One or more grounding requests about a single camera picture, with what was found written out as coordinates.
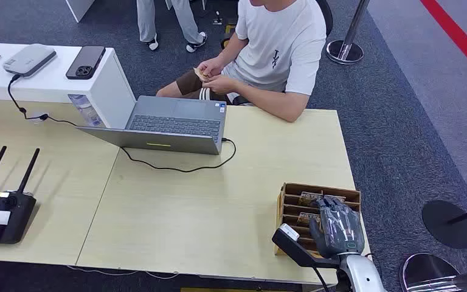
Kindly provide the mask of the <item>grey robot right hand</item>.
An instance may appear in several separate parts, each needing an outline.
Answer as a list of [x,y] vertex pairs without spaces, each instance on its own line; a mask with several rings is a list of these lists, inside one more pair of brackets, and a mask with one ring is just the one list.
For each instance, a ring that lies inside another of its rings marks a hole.
[[318,253],[326,259],[340,254],[361,254],[365,240],[360,214],[337,198],[316,200],[320,220],[309,220],[309,229]]

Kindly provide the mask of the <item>person's left hand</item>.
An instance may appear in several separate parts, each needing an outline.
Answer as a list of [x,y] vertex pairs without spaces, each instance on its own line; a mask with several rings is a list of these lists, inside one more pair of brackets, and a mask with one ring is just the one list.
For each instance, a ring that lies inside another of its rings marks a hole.
[[202,84],[203,88],[209,88],[216,94],[228,94],[237,90],[238,80],[225,75],[211,77],[208,82]]

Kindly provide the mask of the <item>person's right hand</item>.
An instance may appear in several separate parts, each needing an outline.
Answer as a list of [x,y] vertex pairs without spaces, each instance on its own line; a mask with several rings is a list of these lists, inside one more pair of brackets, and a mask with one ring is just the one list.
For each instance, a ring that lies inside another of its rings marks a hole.
[[208,59],[201,62],[197,69],[207,78],[212,78],[219,75],[225,67],[225,61],[222,57],[217,56],[215,58]]

